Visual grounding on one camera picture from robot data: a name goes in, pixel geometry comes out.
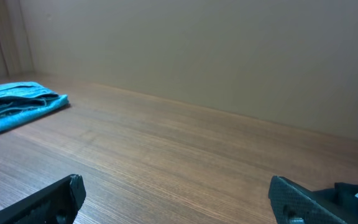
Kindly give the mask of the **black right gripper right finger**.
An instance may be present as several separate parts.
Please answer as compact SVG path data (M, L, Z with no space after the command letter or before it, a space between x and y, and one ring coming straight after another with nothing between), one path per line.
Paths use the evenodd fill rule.
M279 224L358 224L358 185L337 182L333 188L310 191L274 176L268 197Z

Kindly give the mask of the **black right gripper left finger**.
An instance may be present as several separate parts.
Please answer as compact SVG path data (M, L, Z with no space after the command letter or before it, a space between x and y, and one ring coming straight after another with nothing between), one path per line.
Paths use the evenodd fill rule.
M71 174L0 210L0 224L73 224L85 198L82 176Z

